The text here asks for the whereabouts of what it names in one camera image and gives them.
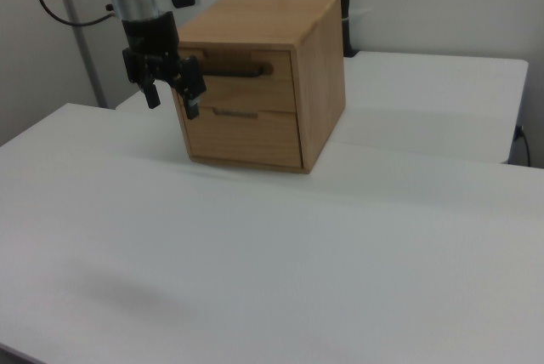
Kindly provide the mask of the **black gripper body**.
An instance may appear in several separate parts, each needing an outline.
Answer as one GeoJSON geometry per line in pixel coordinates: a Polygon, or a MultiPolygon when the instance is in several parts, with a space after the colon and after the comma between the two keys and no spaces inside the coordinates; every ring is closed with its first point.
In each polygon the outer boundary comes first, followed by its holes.
{"type": "Polygon", "coordinates": [[[151,20],[122,22],[128,47],[122,51],[129,82],[143,86],[161,81],[184,99],[196,99],[206,91],[199,62],[179,53],[179,35],[173,13],[151,20]]]}

